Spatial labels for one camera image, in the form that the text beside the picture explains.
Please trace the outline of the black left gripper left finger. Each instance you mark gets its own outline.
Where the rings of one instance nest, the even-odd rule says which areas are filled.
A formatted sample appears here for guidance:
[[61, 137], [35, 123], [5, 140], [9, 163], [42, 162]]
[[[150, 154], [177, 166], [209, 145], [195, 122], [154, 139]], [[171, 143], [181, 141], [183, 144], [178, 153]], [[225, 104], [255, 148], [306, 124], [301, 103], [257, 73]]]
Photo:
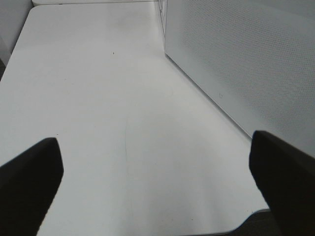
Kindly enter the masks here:
[[0, 234], [35, 236], [64, 169], [56, 138], [45, 138], [0, 168]]

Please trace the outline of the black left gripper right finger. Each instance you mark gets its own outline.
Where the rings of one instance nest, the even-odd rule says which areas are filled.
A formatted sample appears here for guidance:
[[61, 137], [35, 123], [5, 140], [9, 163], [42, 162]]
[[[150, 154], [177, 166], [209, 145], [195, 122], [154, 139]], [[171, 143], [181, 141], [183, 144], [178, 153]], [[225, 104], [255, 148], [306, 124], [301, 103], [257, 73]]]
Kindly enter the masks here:
[[266, 131], [249, 156], [254, 181], [284, 236], [315, 234], [315, 159]]

